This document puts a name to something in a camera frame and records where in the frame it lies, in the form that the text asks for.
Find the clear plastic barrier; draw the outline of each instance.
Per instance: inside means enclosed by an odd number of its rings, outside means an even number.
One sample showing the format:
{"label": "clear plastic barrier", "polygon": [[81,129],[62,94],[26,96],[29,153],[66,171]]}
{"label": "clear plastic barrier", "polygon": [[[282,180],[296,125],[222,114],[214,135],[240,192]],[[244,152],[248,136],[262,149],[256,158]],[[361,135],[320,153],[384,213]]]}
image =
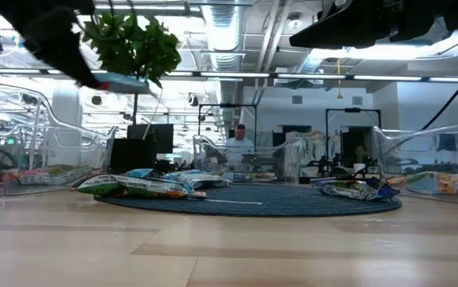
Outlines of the clear plastic barrier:
{"label": "clear plastic barrier", "polygon": [[39,92],[0,85],[0,195],[64,190],[105,172],[114,135],[60,122]]}
{"label": "clear plastic barrier", "polygon": [[289,139],[279,147],[232,147],[194,136],[195,168],[233,183],[299,183],[303,141]]}
{"label": "clear plastic barrier", "polygon": [[392,185],[458,195],[458,124],[422,132],[374,128],[379,167]]}

